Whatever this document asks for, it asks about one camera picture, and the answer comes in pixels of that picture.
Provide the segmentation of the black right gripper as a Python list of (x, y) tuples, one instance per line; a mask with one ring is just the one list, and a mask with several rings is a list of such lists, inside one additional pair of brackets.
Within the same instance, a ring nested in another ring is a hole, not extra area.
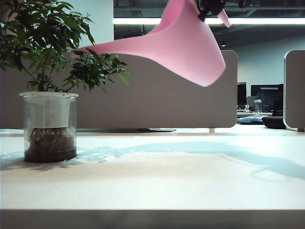
[(197, 0), (197, 9), (200, 12), (197, 17), (204, 22), (206, 16), (217, 16), (225, 6), (224, 0)]

